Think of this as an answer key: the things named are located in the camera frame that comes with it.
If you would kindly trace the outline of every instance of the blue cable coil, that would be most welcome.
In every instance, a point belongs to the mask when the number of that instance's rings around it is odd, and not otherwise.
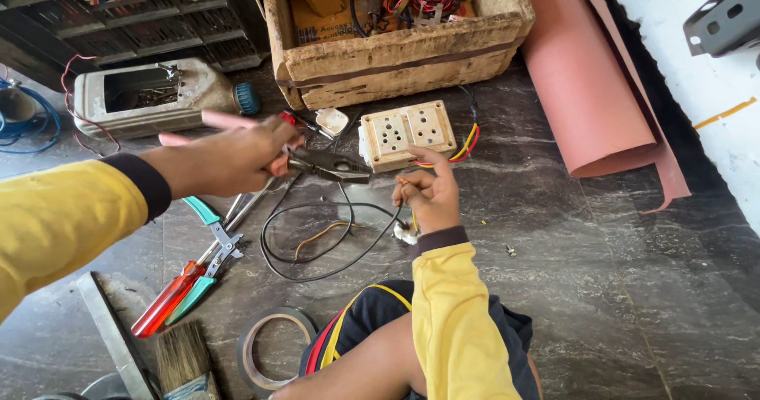
[[[10,86],[11,83],[0,79],[0,89],[9,88]],[[43,107],[43,109],[45,109],[45,113],[42,115],[35,114],[31,119],[28,119],[24,122],[14,122],[11,124],[10,122],[6,122],[5,115],[0,112],[0,140],[7,141],[5,143],[0,143],[0,152],[14,154],[42,152],[43,150],[54,145],[61,138],[61,118],[58,116],[58,113],[52,107],[50,102],[45,100],[42,95],[38,94],[34,90],[26,88],[25,86],[18,86],[18,89],[23,91],[31,98],[35,99]],[[55,124],[55,133],[52,134],[50,140],[48,140],[48,142],[43,146],[38,147],[34,150],[3,149],[4,147],[15,144],[21,139],[32,138],[42,133],[45,128],[47,128],[48,124],[50,124],[51,120]]]

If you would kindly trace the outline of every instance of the black cuff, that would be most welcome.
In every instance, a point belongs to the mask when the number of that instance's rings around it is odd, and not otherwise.
[[[137,155],[117,153],[106,156],[102,162],[121,171],[140,189],[147,203],[146,223],[163,214],[172,202],[169,184],[153,166]]]
[[[417,240],[417,243],[409,249],[409,256],[414,259],[422,255],[425,251],[456,246],[463,242],[470,242],[463,226],[459,225],[457,227],[446,228],[421,236],[420,239]]]

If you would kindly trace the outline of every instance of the white wall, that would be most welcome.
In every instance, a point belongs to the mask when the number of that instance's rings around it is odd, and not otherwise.
[[[617,0],[641,23],[644,45],[683,112],[697,125],[750,100],[760,100],[758,51],[692,57],[683,23],[707,0]],[[708,158],[760,235],[760,101],[699,128]]]

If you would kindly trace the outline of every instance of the black shorts with red and yellow stripes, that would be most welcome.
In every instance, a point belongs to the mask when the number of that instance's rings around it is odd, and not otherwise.
[[[409,312],[413,292],[414,283],[409,280],[387,280],[364,288],[317,333],[301,356],[299,376],[327,366],[378,328]],[[536,380],[527,363],[533,320],[504,307],[496,295],[490,295],[488,302],[489,315],[507,346],[512,384],[524,400],[538,400]],[[423,397],[411,392],[407,398]]]

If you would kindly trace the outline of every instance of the hand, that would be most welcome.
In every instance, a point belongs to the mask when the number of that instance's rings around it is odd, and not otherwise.
[[[172,199],[261,190],[270,176],[262,169],[297,135],[276,116],[264,122],[213,111],[202,116],[206,125],[226,131],[197,140],[161,133],[164,146],[139,155],[166,179]]]
[[[459,186],[445,156],[424,147],[409,148],[414,156],[431,162],[435,174],[417,170],[396,177],[393,205],[403,199],[412,207],[420,231],[424,234],[461,225],[459,219]]]

